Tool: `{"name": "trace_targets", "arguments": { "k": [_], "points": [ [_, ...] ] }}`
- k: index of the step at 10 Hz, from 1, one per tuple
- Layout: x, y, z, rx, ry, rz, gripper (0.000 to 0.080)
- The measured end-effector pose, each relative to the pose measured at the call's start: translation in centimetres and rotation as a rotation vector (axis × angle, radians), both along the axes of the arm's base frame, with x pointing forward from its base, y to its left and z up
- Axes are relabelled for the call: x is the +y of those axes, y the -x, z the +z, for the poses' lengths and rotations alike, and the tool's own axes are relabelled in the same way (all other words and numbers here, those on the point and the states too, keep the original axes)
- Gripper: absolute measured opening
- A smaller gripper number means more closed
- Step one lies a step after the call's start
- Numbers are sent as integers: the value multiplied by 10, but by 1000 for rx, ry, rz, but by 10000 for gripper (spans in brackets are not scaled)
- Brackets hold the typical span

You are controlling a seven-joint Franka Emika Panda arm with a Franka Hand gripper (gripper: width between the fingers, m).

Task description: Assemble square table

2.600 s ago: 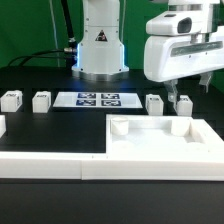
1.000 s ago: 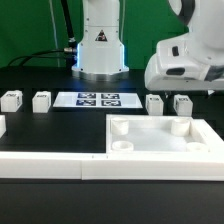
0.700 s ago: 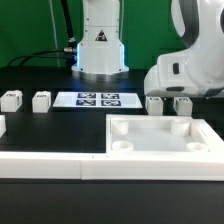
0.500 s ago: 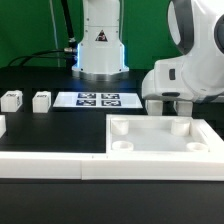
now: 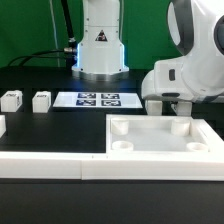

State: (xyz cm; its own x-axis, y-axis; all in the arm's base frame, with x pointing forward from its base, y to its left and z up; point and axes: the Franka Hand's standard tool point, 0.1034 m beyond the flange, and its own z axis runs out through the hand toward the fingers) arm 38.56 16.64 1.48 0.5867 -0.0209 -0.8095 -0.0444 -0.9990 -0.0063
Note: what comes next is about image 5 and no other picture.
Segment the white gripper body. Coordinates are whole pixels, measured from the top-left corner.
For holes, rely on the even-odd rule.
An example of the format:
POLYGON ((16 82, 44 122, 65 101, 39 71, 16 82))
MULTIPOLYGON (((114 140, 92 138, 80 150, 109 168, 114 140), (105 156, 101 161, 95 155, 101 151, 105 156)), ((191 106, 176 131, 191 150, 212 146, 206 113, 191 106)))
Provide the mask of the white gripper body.
POLYGON ((184 81, 183 65, 186 57, 159 60, 147 73, 141 86, 144 100, 196 102, 199 95, 184 81))

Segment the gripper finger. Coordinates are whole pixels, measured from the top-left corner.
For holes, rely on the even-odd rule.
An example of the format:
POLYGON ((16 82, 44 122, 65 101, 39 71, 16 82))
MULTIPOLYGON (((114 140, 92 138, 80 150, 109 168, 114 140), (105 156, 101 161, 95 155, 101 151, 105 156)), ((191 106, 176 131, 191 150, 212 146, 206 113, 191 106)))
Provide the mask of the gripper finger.
POLYGON ((176 114, 178 116, 190 116, 192 112, 191 102, 179 102, 176 106, 176 114))
POLYGON ((145 102, 146 112, 150 116, 161 116, 162 115, 162 102, 147 100, 145 102))

